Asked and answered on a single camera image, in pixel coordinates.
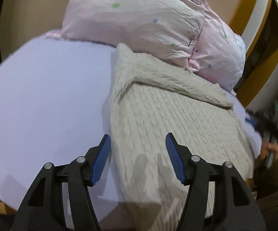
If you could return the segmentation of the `person's right hand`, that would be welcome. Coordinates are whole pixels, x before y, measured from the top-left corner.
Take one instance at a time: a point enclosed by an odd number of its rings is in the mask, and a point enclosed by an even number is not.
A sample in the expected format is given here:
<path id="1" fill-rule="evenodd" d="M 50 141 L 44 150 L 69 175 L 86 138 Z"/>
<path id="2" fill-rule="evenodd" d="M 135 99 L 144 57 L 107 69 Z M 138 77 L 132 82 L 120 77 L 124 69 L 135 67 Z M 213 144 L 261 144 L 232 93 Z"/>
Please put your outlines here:
<path id="1" fill-rule="evenodd" d="M 278 160 L 278 143 L 267 143 L 262 141 L 261 152 L 260 152 L 260 160 L 264 160 L 266 156 L 269 155 L 270 152 L 274 152 L 274 161 Z"/>

